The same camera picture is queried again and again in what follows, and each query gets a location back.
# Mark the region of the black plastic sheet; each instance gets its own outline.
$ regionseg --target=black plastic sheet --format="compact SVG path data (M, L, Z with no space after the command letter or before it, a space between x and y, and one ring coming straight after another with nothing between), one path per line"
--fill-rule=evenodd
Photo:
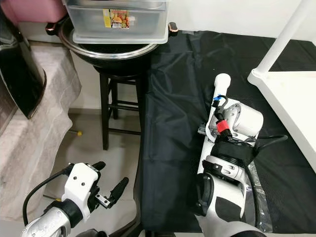
M261 135L286 134L255 159L275 233L316 233L316 175L257 87L250 71L274 39L196 32L169 38L152 53L145 96L141 221L145 230L200 232L187 208L208 119L214 79L227 73L230 98L264 116ZM292 40L271 71L316 71L316 49Z

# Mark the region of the black cable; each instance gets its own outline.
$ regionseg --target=black cable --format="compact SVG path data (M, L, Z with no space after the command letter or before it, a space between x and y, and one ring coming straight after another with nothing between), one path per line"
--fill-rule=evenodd
M259 229L260 210L259 210L259 203L258 203L258 193L257 193L257 189L255 186L255 182L253 181L253 178L252 178L252 174L251 174L248 166L246 166L246 165L245 165L245 171L246 171L246 174L248 175L250 185L252 188L252 193L253 193L253 203L255 206L255 227Z
M272 136L260 136L258 138L259 139L274 139L274 140L262 146L255 147L255 156L257 156L263 149L267 148L268 146L278 143L278 142L285 141L287 140L288 137L286 135L272 135Z
M217 96L217 98L224 98L224 99L225 99L225 102L221 105L222 108L227 105L227 103L228 103L228 98L227 98L226 95L219 95L219 96Z
M257 139L253 136L248 137L246 140L242 141L240 139L237 138L231 138L229 139L230 142L232 143L248 143L248 142L255 142Z
M28 202L29 202L30 198L32 197L32 195L37 190L39 190L41 187L43 187L45 184L47 184L48 182L50 182L53 179L57 178L58 176L60 176L62 174L69 175L73 167L74 167L74 164L69 164L66 168L64 168L63 170L57 172L56 174L53 174L48 179L44 180L39 185L37 185L35 188L33 188L32 191L30 191L30 193L26 196L26 198L24 200L23 208L22 208L23 222L24 222L25 226L29 223L29 221L28 221L28 214L27 214L27 207L28 207Z

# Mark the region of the stool rung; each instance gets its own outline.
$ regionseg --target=stool rung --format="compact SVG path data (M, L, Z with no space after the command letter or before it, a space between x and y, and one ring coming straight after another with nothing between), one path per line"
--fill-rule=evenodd
M125 104L125 105L135 105L138 106L137 102L130 102L130 101L125 101L125 100L117 100L117 103L119 104Z
M111 105L111 104L109 104L109 108L119 109L119 110L138 111L138 108L136 108L136 107L124 106L124 105Z
M120 84L128 84L128 85L136 85L134 80L120 80L120 79L111 79L110 82L120 83Z
M140 135L140 132L138 132L138 131L116 129L116 128L109 128L109 132L118 132L118 133L127 133L127 134L133 134L133 135Z

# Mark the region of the pink container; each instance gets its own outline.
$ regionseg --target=pink container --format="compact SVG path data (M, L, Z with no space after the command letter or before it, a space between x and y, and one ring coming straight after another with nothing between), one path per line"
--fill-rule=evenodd
M67 13L62 0L1 0L1 7L15 25L20 21L57 22Z

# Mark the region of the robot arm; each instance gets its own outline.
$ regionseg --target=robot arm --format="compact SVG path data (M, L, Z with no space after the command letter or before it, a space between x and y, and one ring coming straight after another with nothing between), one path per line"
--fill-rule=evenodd
M109 198L103 197L97 183L101 177L100 170L104 167L102 161L94 165L70 164L67 170L71 172L62 201L53 201L41 217L27 224L22 237L68 237L71 228L81 220L86 222L99 205L111 208L122 195L128 178L125 177L116 185Z
M254 157L263 116L225 96L229 75L218 75L214 85L215 98L205 127L191 208L206 237L231 237L244 232L260 236L257 228L242 220L248 186L246 169Z

